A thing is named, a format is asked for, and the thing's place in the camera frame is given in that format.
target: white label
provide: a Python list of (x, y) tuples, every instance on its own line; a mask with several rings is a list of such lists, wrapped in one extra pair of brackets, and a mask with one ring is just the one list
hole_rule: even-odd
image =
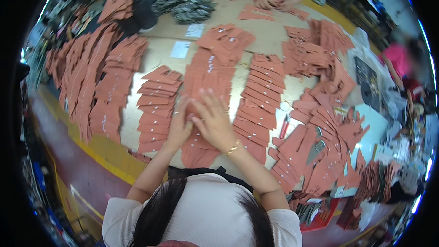
[(190, 41), (175, 41), (170, 57), (185, 58), (189, 50)]
[(204, 24), (192, 24), (187, 27), (186, 34), (184, 36), (190, 38), (199, 38), (203, 35)]

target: gold bracelet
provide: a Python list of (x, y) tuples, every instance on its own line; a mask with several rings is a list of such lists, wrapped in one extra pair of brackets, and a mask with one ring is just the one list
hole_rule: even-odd
[(238, 148), (239, 143), (241, 143), (241, 140), (237, 140), (237, 141), (235, 142), (235, 146), (233, 146), (232, 149), (230, 149), (230, 151), (228, 151), (228, 152), (225, 153), (224, 155), (225, 155), (225, 156), (228, 156), (228, 155), (230, 155), (231, 153), (233, 153), (233, 152)]

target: white sneaker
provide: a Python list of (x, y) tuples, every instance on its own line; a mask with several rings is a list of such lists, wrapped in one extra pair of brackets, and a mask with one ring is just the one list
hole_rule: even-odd
[(154, 26), (152, 26), (151, 28), (149, 28), (149, 29), (144, 29), (144, 28), (141, 28), (140, 30), (139, 30), (139, 34), (145, 34), (145, 33), (149, 33), (150, 31), (152, 31), (152, 29), (154, 29), (155, 28), (155, 25)]

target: red shirt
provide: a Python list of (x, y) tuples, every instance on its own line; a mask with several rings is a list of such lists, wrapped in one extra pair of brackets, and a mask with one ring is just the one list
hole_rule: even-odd
[(411, 67), (407, 57), (406, 47), (399, 44), (392, 44), (384, 50), (379, 58), (383, 62), (383, 65), (385, 65), (382, 55), (385, 55), (392, 62), (393, 68), (400, 78), (410, 75)]
[(422, 94), (422, 84), (420, 84), (416, 79), (403, 79), (404, 88), (406, 90), (409, 90), (412, 94), (412, 100), (415, 103), (416, 101), (419, 101), (420, 96)]

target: white t-shirt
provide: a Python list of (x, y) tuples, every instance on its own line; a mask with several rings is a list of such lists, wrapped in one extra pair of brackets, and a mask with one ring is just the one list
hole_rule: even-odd
[[(239, 184), (229, 183), (217, 174), (187, 178), (183, 194), (163, 235), (167, 240), (188, 241), (200, 247), (254, 246), (250, 217), (239, 205), (240, 195), (251, 194)], [(140, 212), (145, 204), (112, 197), (102, 224), (108, 247), (128, 247)], [(302, 246), (299, 217), (291, 210), (268, 211), (275, 246)]]

